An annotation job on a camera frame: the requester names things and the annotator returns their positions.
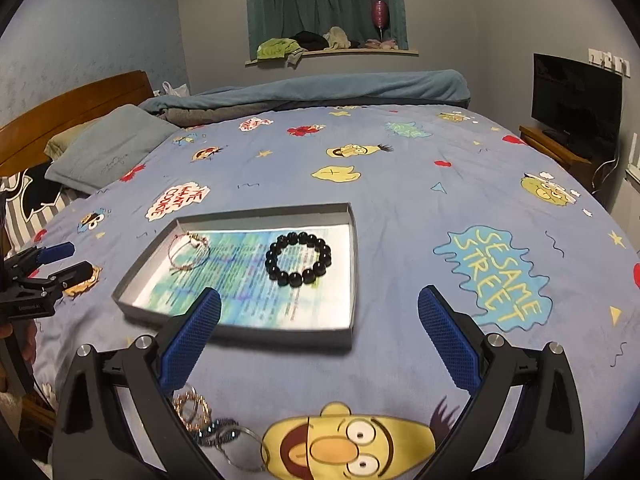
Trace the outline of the thin silver bangle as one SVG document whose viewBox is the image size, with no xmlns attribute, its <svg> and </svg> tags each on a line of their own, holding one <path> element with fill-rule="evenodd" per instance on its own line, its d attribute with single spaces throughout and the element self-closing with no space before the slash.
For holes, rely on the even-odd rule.
<svg viewBox="0 0 640 480">
<path fill-rule="evenodd" d="M 266 471 L 270 461 L 262 437 L 241 425 L 222 427 L 216 434 L 215 448 L 229 465 L 248 474 Z"/>
</svg>

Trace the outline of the black white striped pillow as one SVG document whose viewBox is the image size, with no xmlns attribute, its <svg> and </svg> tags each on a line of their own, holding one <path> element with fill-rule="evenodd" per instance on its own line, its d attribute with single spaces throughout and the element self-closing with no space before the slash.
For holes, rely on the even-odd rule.
<svg viewBox="0 0 640 480">
<path fill-rule="evenodd" d="M 46 178 L 50 166 L 51 162 L 44 162 L 1 178 L 1 191 L 6 193 L 4 230 L 10 255 L 30 242 L 39 242 L 53 217 L 79 197 L 71 188 Z"/>
</svg>

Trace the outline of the grey shallow box tray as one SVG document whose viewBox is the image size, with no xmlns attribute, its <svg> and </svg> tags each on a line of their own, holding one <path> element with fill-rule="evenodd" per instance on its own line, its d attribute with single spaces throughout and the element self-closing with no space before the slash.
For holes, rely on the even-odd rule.
<svg viewBox="0 0 640 480">
<path fill-rule="evenodd" d="M 277 252 L 276 267 L 302 275 L 326 257 L 310 284 L 280 285 L 266 260 L 290 233 L 324 240 Z M 214 337 L 232 344 L 319 352 L 352 348 L 358 292 L 355 218 L 348 203 L 194 214 L 171 220 L 124 274 L 112 298 L 130 320 L 160 327 L 210 287 L 221 300 Z"/>
</svg>

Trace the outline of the wooden headboard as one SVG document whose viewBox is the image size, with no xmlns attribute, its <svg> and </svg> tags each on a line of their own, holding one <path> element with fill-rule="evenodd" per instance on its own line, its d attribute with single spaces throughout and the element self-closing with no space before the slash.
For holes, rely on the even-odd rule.
<svg viewBox="0 0 640 480">
<path fill-rule="evenodd" d="M 43 164 L 44 148 L 52 136 L 152 96 L 148 75 L 134 70 L 84 84 L 37 105 L 0 129 L 2 177 Z"/>
</svg>

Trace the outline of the olive yellow pillow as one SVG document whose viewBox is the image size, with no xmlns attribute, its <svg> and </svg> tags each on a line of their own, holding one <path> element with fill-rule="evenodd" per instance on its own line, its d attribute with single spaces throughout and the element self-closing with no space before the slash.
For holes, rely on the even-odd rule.
<svg viewBox="0 0 640 480">
<path fill-rule="evenodd" d="M 51 160 L 59 159 L 66 150 L 74 143 L 74 141 L 89 129 L 93 124 L 99 121 L 99 118 L 83 122 L 82 124 L 70 127 L 47 140 L 43 153 Z"/>
</svg>

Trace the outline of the grey-green pillow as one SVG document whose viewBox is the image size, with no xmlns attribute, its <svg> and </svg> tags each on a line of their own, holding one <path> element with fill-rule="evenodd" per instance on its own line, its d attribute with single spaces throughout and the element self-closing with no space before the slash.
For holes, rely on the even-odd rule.
<svg viewBox="0 0 640 480">
<path fill-rule="evenodd" d="M 99 118 L 49 166 L 46 179 L 91 195 L 140 164 L 179 128 L 127 104 Z"/>
</svg>

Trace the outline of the printed paper tray liner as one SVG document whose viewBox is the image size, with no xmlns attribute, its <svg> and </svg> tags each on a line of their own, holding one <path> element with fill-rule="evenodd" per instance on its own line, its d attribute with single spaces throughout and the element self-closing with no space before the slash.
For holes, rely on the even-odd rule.
<svg viewBox="0 0 640 480">
<path fill-rule="evenodd" d="M 352 325 L 352 228 L 304 226 L 331 251 L 326 273 L 311 284 L 280 286 L 265 267 L 285 229 L 177 232 L 154 252 L 122 301 L 144 313 L 186 312 L 206 287 L 216 289 L 221 323 L 261 330 L 342 330 Z"/>
</svg>

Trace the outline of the Sesame Street blue bedsheet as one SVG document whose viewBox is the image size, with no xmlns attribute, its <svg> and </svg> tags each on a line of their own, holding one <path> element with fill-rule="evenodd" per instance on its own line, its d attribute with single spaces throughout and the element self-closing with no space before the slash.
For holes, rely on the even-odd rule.
<svg viewBox="0 0 640 480">
<path fill-rule="evenodd" d="M 60 393 L 85 342 L 125 347 L 150 321 L 219 292 L 190 382 L 247 426 L 226 475 L 399 479 L 434 454 L 469 401 L 421 325 L 434 286 L 507 344 L 560 344 L 593 472 L 639 403 L 639 258 L 567 171 L 490 120 L 446 106 L 271 112 L 176 133 L 130 177 L 68 206 L 96 282 L 41 322 L 35 374 Z"/>
</svg>

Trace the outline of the folded teal blanket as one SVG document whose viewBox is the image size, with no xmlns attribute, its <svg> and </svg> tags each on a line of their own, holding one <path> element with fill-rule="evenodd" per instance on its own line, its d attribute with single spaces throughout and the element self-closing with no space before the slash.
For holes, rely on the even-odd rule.
<svg viewBox="0 0 640 480">
<path fill-rule="evenodd" d="M 447 104 L 465 108 L 470 102 L 471 91 L 462 74 L 428 70 L 297 77 L 195 96 L 157 96 L 140 107 L 178 127 L 191 127 L 314 106 Z"/>
</svg>

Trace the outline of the white plastic bag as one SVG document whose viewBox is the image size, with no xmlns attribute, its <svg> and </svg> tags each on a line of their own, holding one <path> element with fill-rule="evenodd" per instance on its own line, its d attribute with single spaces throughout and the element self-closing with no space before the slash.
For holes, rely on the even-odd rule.
<svg viewBox="0 0 640 480">
<path fill-rule="evenodd" d="M 190 89 L 187 84 L 182 84 L 179 87 L 174 87 L 169 81 L 164 81 L 162 83 L 162 90 L 166 94 L 166 96 L 178 96 L 179 98 L 190 96 Z"/>
</svg>

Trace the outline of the wooden TV stand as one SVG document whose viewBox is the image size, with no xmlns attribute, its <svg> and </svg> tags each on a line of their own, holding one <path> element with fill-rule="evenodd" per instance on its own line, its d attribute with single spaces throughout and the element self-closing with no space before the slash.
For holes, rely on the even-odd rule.
<svg viewBox="0 0 640 480">
<path fill-rule="evenodd" d="M 538 152 L 552 158 L 574 177 L 587 191 L 593 192 L 599 183 L 598 168 L 604 162 L 599 156 L 580 156 L 559 144 L 541 129 L 536 127 L 519 126 L 521 139 Z"/>
</svg>

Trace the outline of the black flat television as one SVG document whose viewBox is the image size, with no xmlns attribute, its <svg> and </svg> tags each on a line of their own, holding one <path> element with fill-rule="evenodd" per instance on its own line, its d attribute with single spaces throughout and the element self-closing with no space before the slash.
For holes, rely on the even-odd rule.
<svg viewBox="0 0 640 480">
<path fill-rule="evenodd" d="M 559 56 L 533 55 L 532 117 L 574 141 L 615 144 L 620 134 L 623 78 Z"/>
</svg>

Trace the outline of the green cloth on sill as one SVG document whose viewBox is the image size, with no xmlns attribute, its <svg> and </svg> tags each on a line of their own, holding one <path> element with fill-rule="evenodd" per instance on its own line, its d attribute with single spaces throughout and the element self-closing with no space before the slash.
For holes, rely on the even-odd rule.
<svg viewBox="0 0 640 480">
<path fill-rule="evenodd" d="M 258 62 L 283 61 L 286 66 L 296 66 L 306 50 L 291 38 L 271 38 L 257 48 Z"/>
</svg>

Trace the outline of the wooden window sill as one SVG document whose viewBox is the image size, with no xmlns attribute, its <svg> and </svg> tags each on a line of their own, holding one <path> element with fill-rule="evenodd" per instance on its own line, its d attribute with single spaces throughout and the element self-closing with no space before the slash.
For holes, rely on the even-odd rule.
<svg viewBox="0 0 640 480">
<path fill-rule="evenodd" d="M 320 51 L 304 51 L 300 54 L 302 58 L 337 58 L 338 56 L 363 56 L 363 55 L 390 55 L 390 56 L 419 56 L 420 51 L 414 49 L 402 50 L 402 49 L 338 49 L 338 50 L 320 50 Z M 286 57 L 282 58 L 270 58 L 269 60 L 249 60 L 245 61 L 244 66 L 250 67 L 262 63 L 272 61 L 286 61 Z"/>
</svg>

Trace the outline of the pink cloth on sill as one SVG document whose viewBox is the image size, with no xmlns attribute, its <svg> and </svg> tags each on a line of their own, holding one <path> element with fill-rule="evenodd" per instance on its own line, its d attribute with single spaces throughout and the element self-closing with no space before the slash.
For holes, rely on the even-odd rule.
<svg viewBox="0 0 640 480">
<path fill-rule="evenodd" d="M 397 51 L 399 49 L 395 39 L 391 40 L 378 40 L 367 39 L 362 45 L 363 49 L 367 50 L 382 50 L 382 51 Z"/>
</svg>

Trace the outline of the black cloth on sill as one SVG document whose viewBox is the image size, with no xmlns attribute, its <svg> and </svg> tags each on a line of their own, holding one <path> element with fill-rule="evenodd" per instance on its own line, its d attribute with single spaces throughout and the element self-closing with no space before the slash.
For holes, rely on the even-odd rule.
<svg viewBox="0 0 640 480">
<path fill-rule="evenodd" d="M 322 51 L 329 49 L 329 41 L 323 36 L 316 34 L 315 32 L 308 32 L 308 30 L 302 30 L 291 39 L 295 40 L 299 47 L 306 51 Z"/>
</svg>

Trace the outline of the beige cloth on sill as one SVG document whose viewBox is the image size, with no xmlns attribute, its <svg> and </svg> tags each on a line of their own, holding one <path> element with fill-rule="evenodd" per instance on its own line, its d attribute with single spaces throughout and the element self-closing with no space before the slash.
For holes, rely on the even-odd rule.
<svg viewBox="0 0 640 480">
<path fill-rule="evenodd" d="M 332 26 L 323 35 L 323 38 L 326 40 L 326 50 L 348 50 L 350 48 L 350 40 L 340 26 Z"/>
</svg>

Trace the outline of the pink balloon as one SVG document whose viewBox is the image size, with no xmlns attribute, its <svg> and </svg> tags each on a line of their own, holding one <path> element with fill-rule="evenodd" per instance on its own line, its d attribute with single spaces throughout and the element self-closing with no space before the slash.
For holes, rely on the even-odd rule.
<svg viewBox="0 0 640 480">
<path fill-rule="evenodd" d="M 380 40 L 383 40 L 389 19 L 387 3 L 384 0 L 374 0 L 371 4 L 371 20 Z"/>
</svg>

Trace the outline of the white wall hook rack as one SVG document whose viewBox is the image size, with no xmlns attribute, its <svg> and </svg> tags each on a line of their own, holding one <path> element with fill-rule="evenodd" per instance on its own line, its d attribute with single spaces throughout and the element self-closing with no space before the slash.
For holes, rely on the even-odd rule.
<svg viewBox="0 0 640 480">
<path fill-rule="evenodd" d="M 611 52 L 604 52 L 597 49 L 588 49 L 588 63 L 599 66 L 604 70 L 610 70 L 620 76 L 630 78 L 630 63 L 626 58 L 612 55 Z"/>
</svg>

